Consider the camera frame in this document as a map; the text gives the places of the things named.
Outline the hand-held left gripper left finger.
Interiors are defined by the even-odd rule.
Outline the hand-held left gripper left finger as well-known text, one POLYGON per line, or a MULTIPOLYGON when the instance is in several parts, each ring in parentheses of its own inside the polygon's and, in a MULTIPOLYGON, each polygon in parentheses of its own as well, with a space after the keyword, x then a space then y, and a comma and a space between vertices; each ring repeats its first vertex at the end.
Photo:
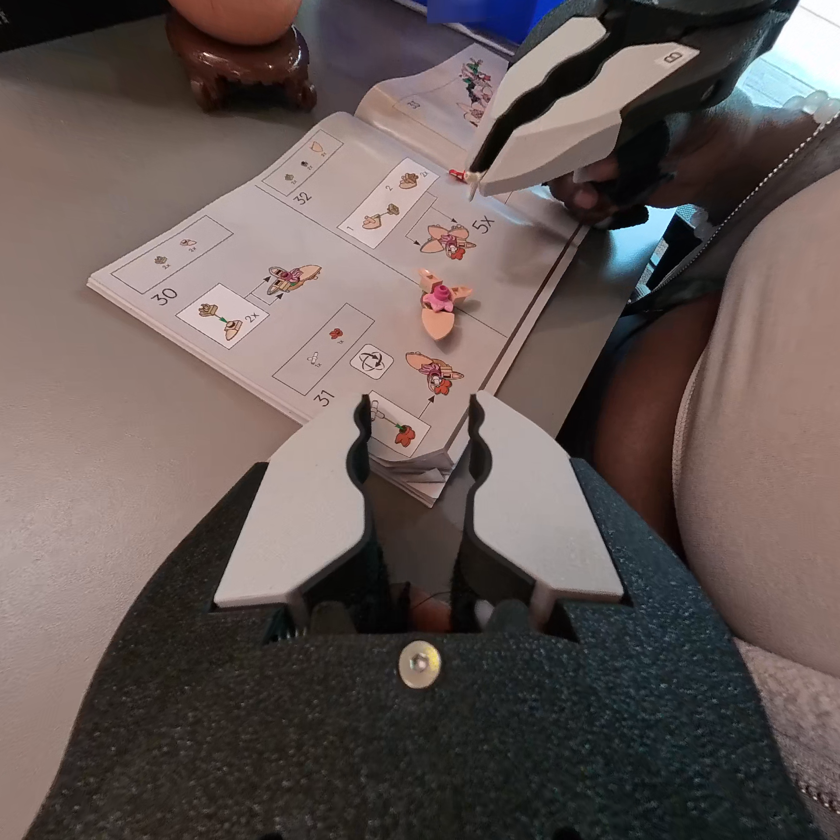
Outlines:
POLYGON ((373 511, 371 399, 334 399, 271 456, 213 596, 222 611, 284 606, 310 627, 336 602, 363 634, 399 624, 373 511))

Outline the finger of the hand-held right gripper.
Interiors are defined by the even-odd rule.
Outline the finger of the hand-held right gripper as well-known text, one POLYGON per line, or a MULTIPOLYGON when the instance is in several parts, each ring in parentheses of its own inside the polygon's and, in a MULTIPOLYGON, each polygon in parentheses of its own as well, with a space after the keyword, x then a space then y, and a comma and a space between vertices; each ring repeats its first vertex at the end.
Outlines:
POLYGON ((466 170, 488 164, 520 123, 545 113, 559 98, 590 82, 603 64, 626 47, 627 14, 550 14, 530 34, 532 44, 498 83, 466 157, 466 170))
POLYGON ((520 123, 488 164, 476 164, 483 196, 512 193, 574 172, 612 153, 622 109, 697 58, 687 45, 635 45, 610 57, 585 87, 520 123))

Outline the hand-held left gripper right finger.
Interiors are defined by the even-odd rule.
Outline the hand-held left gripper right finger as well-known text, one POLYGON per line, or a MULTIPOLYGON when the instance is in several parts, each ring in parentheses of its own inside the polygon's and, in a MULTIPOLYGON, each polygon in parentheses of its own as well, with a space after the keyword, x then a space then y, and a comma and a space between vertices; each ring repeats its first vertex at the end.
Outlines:
POLYGON ((488 392, 469 401, 469 474, 453 570, 453 629, 502 618, 564 629, 565 602, 621 604, 625 589, 571 458, 539 426, 488 392))

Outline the peach and pink brick flower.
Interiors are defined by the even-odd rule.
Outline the peach and pink brick flower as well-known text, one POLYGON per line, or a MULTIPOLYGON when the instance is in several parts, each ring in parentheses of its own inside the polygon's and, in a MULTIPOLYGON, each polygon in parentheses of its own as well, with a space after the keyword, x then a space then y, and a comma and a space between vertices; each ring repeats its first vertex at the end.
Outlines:
POLYGON ((423 291, 423 327, 433 340, 444 340, 455 326, 456 306, 466 301, 474 290, 466 286, 449 286, 428 269, 420 269, 418 275, 423 291))

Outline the grey desk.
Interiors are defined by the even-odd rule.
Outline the grey desk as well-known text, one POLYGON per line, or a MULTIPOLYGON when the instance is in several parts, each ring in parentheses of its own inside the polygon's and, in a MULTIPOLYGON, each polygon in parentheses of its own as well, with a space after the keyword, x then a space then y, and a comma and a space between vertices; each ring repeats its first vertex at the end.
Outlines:
POLYGON ((146 582, 297 429, 90 274, 470 42, 394 2, 305 2, 297 25, 311 113, 204 113, 162 17, 2 54, 2 838, 26 834, 146 582))

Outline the person's right hand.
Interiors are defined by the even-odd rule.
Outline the person's right hand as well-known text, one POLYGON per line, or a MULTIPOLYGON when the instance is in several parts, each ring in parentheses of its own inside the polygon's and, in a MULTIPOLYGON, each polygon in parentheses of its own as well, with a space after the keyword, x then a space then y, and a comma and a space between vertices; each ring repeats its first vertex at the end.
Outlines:
POLYGON ((639 203, 617 204, 600 189, 618 177, 612 154, 549 183, 549 190, 579 223, 613 222, 632 208, 674 208, 690 204, 720 222, 816 128, 801 110, 764 107, 737 89, 705 112, 683 119, 661 168, 671 178, 639 203))

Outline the blue box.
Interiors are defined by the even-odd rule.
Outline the blue box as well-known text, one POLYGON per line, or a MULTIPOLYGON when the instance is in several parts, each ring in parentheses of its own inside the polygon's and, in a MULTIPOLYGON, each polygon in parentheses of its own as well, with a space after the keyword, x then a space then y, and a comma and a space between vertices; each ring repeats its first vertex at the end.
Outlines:
POLYGON ((538 1, 396 1, 426 18, 481 44, 512 53, 528 34, 538 1))

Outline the person's leg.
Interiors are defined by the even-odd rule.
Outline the person's leg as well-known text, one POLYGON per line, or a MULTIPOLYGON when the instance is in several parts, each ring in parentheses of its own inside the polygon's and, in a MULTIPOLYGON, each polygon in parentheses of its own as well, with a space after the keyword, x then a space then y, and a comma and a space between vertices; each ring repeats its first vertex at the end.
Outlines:
POLYGON ((682 560, 672 481, 676 421, 720 301, 713 291, 668 311, 619 318, 556 437, 682 560))

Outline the beige shirt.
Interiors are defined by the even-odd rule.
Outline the beige shirt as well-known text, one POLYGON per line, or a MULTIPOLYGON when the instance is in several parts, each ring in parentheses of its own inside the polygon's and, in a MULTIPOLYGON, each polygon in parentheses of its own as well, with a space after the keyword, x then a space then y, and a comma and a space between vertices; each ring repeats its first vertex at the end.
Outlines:
POLYGON ((740 247, 679 409, 689 567, 741 640, 838 677, 839 173, 740 247))

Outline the brick instruction booklet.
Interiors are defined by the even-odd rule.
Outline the brick instruction booklet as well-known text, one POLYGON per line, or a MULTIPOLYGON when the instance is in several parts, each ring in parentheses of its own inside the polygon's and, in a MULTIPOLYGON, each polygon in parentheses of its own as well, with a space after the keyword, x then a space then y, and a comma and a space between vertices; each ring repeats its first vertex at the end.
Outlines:
POLYGON ((476 194, 462 170, 508 62, 483 45, 382 81, 263 173, 88 286, 291 419, 371 399, 374 471, 432 507, 585 236, 547 187, 476 194), (418 271, 473 294, 447 338, 418 271))

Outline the carved brown wooden stand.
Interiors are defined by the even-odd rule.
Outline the carved brown wooden stand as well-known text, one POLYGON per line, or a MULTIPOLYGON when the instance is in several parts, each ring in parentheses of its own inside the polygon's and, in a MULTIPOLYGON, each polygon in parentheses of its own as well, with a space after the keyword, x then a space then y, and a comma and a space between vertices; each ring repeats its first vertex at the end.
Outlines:
POLYGON ((172 10, 165 33, 196 103, 205 112, 221 109, 228 94, 239 89, 278 91, 288 107, 305 112, 317 104, 308 74, 308 44, 294 24, 266 45, 235 45, 204 33, 172 10))

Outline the peach round ornament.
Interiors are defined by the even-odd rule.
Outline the peach round ornament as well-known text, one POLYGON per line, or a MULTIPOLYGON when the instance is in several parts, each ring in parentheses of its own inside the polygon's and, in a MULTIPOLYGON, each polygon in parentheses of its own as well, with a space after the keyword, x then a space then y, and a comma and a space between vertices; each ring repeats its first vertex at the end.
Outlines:
POLYGON ((238 46, 277 41, 291 27, 302 1, 170 1, 205 34, 238 46))

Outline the black flat object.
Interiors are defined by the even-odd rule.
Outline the black flat object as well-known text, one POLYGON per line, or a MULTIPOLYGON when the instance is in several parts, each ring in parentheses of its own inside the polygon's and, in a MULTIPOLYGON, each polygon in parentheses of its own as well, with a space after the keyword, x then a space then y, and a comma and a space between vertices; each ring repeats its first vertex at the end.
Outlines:
POLYGON ((166 1, 1 1, 1 51, 164 14, 166 1))

